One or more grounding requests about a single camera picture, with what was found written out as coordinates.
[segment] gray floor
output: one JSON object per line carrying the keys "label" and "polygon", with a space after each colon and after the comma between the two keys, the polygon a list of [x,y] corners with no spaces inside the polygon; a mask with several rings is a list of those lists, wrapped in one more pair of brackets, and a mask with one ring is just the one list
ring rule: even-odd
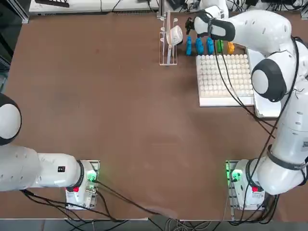
{"label": "gray floor", "polygon": [[[165,230],[165,223],[167,218],[156,216],[152,220],[159,225],[163,230]],[[215,225],[216,221],[207,228],[211,231]],[[98,221],[94,223],[95,231],[105,231],[117,223],[110,221]],[[92,224],[86,224],[82,227],[83,231],[93,231]],[[72,227],[68,225],[63,220],[0,220],[0,230],[1,231],[69,231]],[[115,231],[159,231],[159,229],[149,221],[139,221],[132,220],[117,228]],[[227,222],[223,222],[216,231],[307,231],[307,223],[283,223],[283,222],[271,222],[267,225],[261,224],[243,224],[237,227],[231,226]]]}

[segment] brown tabletop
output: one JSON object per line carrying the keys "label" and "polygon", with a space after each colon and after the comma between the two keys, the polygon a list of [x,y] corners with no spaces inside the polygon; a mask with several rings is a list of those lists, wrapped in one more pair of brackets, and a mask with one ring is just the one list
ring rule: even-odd
{"label": "brown tabletop", "polygon": [[[178,16],[182,28],[187,17]],[[293,35],[308,40],[307,22],[287,17]],[[184,55],[185,43],[177,66],[158,65],[160,27],[154,14],[31,18],[5,92],[23,115],[14,143],[99,159],[101,181],[166,216],[220,220],[225,160],[257,157],[267,134],[242,108],[200,108],[195,58]],[[63,189],[32,191],[65,200]],[[307,193],[303,186],[282,194],[276,219],[308,221]],[[0,195],[0,218],[64,217],[20,192]],[[117,218],[149,216],[104,195]]]}

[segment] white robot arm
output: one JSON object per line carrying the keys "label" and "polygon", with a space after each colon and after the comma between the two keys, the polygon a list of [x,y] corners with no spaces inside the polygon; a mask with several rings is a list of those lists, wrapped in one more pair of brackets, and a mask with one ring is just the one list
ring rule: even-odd
{"label": "white robot arm", "polygon": [[[278,14],[261,10],[227,18],[222,12],[225,0],[217,3],[218,6],[210,3],[197,13],[194,20],[187,21],[188,33],[194,29],[200,37],[211,34],[213,39],[231,41],[262,53],[265,59],[252,71],[254,90],[271,102],[284,101],[285,95],[291,91],[296,67],[290,22]],[[294,91],[279,121],[277,137],[269,147],[268,155],[260,160],[248,186],[247,208],[255,209],[257,204],[261,204],[258,196],[264,198],[264,190],[272,195],[281,194],[306,181],[308,49],[300,41],[296,44],[299,66]],[[245,189],[256,162],[256,159],[241,160],[235,168],[242,175],[234,184],[240,208],[243,208]]]}
{"label": "white robot arm", "polygon": [[90,207],[92,194],[87,188],[96,180],[89,161],[67,154],[37,153],[9,144],[18,135],[22,117],[17,104],[0,94],[0,191],[41,187],[66,187],[70,202]]}

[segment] orange object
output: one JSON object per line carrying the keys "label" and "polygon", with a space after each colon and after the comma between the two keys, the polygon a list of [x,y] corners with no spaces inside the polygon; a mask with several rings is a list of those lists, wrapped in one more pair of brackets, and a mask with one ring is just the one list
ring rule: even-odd
{"label": "orange object", "polygon": [[233,44],[233,42],[228,42],[227,51],[228,51],[228,54],[233,54],[233,52],[234,52],[234,44]]}

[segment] green led indicator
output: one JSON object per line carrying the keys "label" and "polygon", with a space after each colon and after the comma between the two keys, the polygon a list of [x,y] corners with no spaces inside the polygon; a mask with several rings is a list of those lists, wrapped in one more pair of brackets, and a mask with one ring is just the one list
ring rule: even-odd
{"label": "green led indicator", "polygon": [[233,172],[232,172],[232,178],[234,181],[239,181],[240,178],[241,178],[241,175],[242,175],[242,171],[241,170],[238,170],[238,169],[235,169]]}
{"label": "green led indicator", "polygon": [[88,181],[95,181],[96,180],[96,172],[91,171],[88,173]]}

